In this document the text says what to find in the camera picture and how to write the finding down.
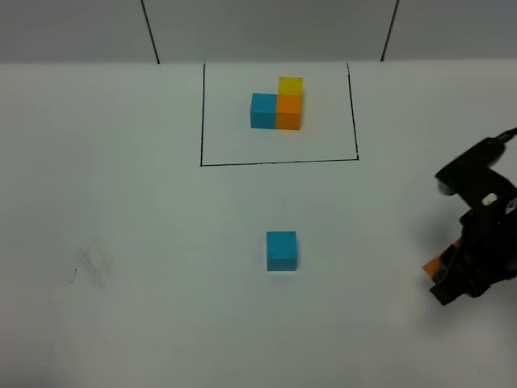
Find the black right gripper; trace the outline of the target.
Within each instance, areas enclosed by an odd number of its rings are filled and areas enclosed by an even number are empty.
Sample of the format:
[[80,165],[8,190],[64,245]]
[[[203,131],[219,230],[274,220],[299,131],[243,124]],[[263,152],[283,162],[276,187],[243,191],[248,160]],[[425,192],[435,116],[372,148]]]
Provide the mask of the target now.
[[460,218],[460,245],[440,260],[430,292],[443,306],[462,295],[480,297],[516,278],[516,199],[470,209]]

